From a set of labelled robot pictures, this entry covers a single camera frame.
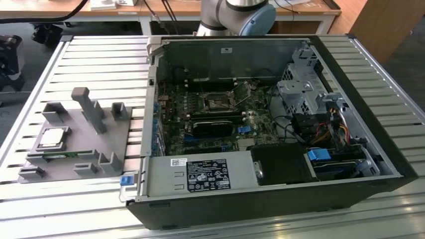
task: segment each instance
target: power supply label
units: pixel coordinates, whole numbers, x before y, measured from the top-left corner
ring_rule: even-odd
[[[191,193],[231,188],[225,159],[187,162],[187,171]]]

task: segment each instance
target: desk leg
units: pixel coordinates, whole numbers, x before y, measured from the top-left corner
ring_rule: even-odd
[[[329,16],[324,16],[323,17],[324,19],[320,22],[320,25],[319,25],[319,28],[317,28],[317,31],[316,31],[317,35],[328,34],[331,26],[332,26],[332,23],[333,23],[333,20],[335,20],[335,17],[336,17],[335,15],[329,15]]]
[[[139,17],[139,22],[141,26],[141,32],[145,36],[152,35],[152,30],[151,30],[151,17],[149,16],[141,16]]]

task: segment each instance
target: green circuit board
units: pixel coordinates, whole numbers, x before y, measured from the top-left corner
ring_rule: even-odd
[[[269,88],[252,89],[248,81],[240,81],[233,91],[191,93],[183,85],[165,84],[159,90],[165,155],[240,151],[255,144],[279,142],[268,111]],[[243,121],[232,125],[228,136],[193,136],[192,117],[208,114],[205,121],[212,121],[215,115],[233,112],[243,114]]]

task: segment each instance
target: blue latch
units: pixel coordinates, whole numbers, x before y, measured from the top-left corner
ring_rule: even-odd
[[[121,176],[120,185],[121,186],[131,186],[135,184],[135,177],[133,176]]]
[[[249,133],[251,132],[251,126],[245,126],[245,127],[239,127],[237,128],[237,133]]]
[[[329,152],[328,152],[328,149],[325,148],[313,148],[311,149],[311,151],[307,153],[311,161],[313,160],[329,160],[332,159],[331,158],[331,155],[329,155]]]

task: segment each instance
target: wooden desk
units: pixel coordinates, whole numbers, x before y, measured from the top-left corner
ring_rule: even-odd
[[[165,11],[164,5],[160,0],[147,0],[152,10],[161,17],[161,20],[169,21],[171,18]],[[316,21],[320,22],[316,33],[327,34],[332,26],[335,17],[341,14],[340,10],[332,10],[323,0],[312,0],[312,6],[297,4],[293,10],[300,14],[292,14],[291,11],[277,8],[276,21]],[[201,19],[201,3],[181,0],[169,0],[176,18],[179,21],[200,21]],[[152,16],[145,5],[140,9],[140,23],[145,35],[152,35],[151,31]]]
[[[56,17],[64,16],[81,0],[0,0],[0,16]],[[141,0],[136,6],[117,6],[117,9],[91,11],[89,2],[69,21],[139,21]]]

